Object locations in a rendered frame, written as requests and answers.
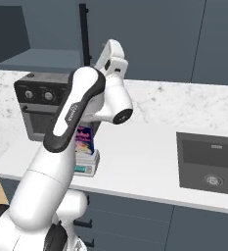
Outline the blue cereal box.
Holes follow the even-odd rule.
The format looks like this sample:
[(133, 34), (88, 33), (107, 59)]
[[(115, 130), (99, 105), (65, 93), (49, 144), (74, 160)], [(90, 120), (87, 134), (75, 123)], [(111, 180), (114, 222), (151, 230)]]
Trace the blue cereal box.
[(79, 153), (85, 153), (89, 155), (94, 153), (93, 134), (90, 127), (80, 126), (77, 129), (75, 150)]

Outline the open blue-grey wall cabinet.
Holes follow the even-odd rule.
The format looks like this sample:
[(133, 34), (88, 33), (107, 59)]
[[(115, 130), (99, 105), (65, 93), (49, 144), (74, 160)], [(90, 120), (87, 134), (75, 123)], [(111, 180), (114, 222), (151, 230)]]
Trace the open blue-grey wall cabinet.
[(0, 0), (0, 70), (68, 73), (81, 65), (75, 0)]

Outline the black toaster oven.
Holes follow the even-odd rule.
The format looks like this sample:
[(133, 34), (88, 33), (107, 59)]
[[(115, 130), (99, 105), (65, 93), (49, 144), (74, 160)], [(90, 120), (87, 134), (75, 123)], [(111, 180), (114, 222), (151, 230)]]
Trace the black toaster oven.
[(27, 136), (42, 141), (59, 108), (68, 84), (68, 74), (27, 74), (14, 83)]

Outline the dark grey sink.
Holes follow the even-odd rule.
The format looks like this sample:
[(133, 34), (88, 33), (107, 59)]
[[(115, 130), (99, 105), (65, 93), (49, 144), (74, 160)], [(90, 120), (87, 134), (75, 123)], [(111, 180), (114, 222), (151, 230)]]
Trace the dark grey sink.
[(179, 184), (228, 194), (228, 137), (177, 132)]

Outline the blue-grey wall cabinet door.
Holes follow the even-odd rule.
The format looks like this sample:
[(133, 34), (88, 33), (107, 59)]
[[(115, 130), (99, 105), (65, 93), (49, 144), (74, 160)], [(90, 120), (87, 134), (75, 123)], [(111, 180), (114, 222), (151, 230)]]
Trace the blue-grey wall cabinet door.
[(205, 0), (86, 0), (89, 48), (96, 62), (117, 40), (128, 79), (191, 80)]
[(206, 0), (192, 82), (228, 85), (228, 0)]

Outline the blue-grey base cabinet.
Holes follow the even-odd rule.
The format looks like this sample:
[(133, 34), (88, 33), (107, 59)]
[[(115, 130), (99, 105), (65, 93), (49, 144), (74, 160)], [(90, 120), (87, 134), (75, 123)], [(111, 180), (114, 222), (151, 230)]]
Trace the blue-grey base cabinet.
[(20, 182), (18, 180), (0, 177), (0, 183), (8, 202), (11, 202)]

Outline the blue-grey base cabinet door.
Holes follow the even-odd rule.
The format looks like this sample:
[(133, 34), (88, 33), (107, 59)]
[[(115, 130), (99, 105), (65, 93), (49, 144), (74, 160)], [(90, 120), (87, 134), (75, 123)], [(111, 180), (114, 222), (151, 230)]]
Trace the blue-grey base cabinet door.
[(228, 214), (175, 206), (165, 251), (228, 251)]

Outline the blue-grey drawer front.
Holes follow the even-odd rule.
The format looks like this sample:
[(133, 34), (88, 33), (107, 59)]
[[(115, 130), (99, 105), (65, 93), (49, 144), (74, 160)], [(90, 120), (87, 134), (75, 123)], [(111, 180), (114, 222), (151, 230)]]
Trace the blue-grey drawer front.
[(86, 192), (89, 208), (142, 219), (169, 222), (173, 206), (139, 199)]
[(92, 230), (111, 233), (117, 236), (164, 244), (169, 222), (155, 221), (100, 210), (88, 210), (78, 221), (92, 219)]
[(91, 242), (94, 239), (95, 247), (88, 247), (88, 251), (164, 251), (164, 245), (138, 240), (130, 237), (117, 236), (110, 233), (103, 233), (77, 227), (77, 235), (83, 240)]

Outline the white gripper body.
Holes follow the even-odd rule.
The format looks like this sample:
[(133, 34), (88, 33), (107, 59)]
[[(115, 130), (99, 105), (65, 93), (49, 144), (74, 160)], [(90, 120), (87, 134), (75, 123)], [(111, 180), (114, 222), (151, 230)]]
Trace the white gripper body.
[(95, 68), (102, 68), (111, 57), (124, 58), (124, 52), (120, 43), (114, 39), (109, 39), (105, 44), (105, 47), (95, 64)]

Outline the white digital scale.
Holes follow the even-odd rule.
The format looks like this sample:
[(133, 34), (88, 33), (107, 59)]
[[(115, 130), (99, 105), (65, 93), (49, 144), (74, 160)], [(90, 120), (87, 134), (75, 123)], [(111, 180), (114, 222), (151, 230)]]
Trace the white digital scale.
[(92, 155), (86, 153), (75, 153), (76, 165), (74, 173), (77, 176), (93, 176), (100, 162), (100, 152), (98, 149)]

